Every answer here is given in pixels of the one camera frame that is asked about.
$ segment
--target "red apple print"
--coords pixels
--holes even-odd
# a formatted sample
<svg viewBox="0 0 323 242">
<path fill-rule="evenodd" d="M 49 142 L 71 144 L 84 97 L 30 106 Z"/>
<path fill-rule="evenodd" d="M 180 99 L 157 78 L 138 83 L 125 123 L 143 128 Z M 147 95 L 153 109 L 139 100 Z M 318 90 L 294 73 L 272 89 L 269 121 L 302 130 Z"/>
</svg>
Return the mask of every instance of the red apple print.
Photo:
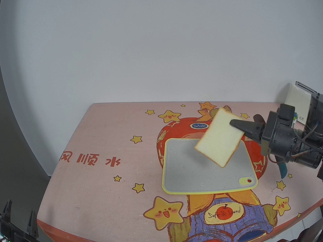
<svg viewBox="0 0 323 242">
<path fill-rule="evenodd" d="M 230 219 L 232 215 L 233 215 L 233 211 L 230 207 L 227 207 L 227 204 L 225 206 L 219 207 L 216 210 L 216 216 L 220 220 Z"/>
</svg>

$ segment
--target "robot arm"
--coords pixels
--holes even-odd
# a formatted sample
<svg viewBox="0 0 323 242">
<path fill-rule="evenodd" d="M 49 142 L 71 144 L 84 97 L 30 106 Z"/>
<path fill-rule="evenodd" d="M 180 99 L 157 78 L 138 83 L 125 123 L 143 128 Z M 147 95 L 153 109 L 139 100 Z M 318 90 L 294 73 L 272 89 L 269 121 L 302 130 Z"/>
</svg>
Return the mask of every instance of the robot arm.
<svg viewBox="0 0 323 242">
<path fill-rule="evenodd" d="M 295 107 L 281 104 L 277 112 L 269 112 L 267 123 L 255 115 L 254 122 L 231 120 L 230 125 L 259 143 L 261 154 L 268 155 L 269 160 L 274 154 L 275 163 L 294 161 L 317 168 L 323 157 L 323 95 L 312 93 L 304 131 L 294 129 L 294 120 Z M 323 180 L 322 167 L 317 177 Z"/>
</svg>

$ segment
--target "white box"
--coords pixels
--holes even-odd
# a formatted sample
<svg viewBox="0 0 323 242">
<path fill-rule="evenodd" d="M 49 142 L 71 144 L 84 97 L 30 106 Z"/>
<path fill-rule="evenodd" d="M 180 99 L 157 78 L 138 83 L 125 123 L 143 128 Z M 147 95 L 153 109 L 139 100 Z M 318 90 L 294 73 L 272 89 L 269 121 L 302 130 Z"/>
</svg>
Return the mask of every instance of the white box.
<svg viewBox="0 0 323 242">
<path fill-rule="evenodd" d="M 313 89 L 306 85 L 296 82 L 295 85 L 290 85 L 285 104 L 295 107 L 295 112 L 298 114 L 297 121 L 305 124 L 309 113 L 309 103 Z"/>
</svg>

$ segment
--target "cartoon character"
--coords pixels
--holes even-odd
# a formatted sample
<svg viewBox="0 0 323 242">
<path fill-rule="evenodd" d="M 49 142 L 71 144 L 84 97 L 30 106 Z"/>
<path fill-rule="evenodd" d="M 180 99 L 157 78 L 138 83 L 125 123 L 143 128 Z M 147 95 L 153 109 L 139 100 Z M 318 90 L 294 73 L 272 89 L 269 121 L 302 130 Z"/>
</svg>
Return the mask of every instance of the cartoon character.
<svg viewBox="0 0 323 242">
<path fill-rule="evenodd" d="M 157 139 L 158 159 L 163 167 L 165 142 L 170 138 L 201 138 L 207 129 L 194 129 L 193 123 L 210 124 L 218 108 L 210 102 L 200 103 L 200 118 L 188 117 L 170 122 L 159 133 Z M 260 146 L 243 136 L 257 178 L 267 167 L 266 157 Z M 265 236 L 277 225 L 277 209 L 273 205 L 261 205 L 251 191 L 225 194 L 188 195 L 187 217 L 182 223 L 169 223 L 167 230 L 170 242 L 248 242 Z"/>
<path fill-rule="evenodd" d="M 181 115 L 181 113 L 174 113 L 170 110 L 167 110 L 164 114 L 159 115 L 158 117 L 164 119 L 164 123 L 168 123 L 171 121 L 180 121 L 178 118 Z"/>
<path fill-rule="evenodd" d="M 154 206 L 144 212 L 144 216 L 155 221 L 157 230 L 162 230 L 169 223 L 183 223 L 183 217 L 180 210 L 183 207 L 182 202 L 168 202 L 157 196 L 154 200 Z"/>
</svg>

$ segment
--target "white wall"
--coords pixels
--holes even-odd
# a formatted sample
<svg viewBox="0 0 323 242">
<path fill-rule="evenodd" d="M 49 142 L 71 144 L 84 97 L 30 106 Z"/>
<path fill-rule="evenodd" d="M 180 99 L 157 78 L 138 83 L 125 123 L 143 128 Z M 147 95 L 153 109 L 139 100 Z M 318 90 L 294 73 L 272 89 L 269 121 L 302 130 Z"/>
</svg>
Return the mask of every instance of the white wall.
<svg viewBox="0 0 323 242">
<path fill-rule="evenodd" d="M 323 0 L 2 0 L 0 65 L 51 175 L 95 102 L 282 101 L 323 92 Z"/>
</svg>

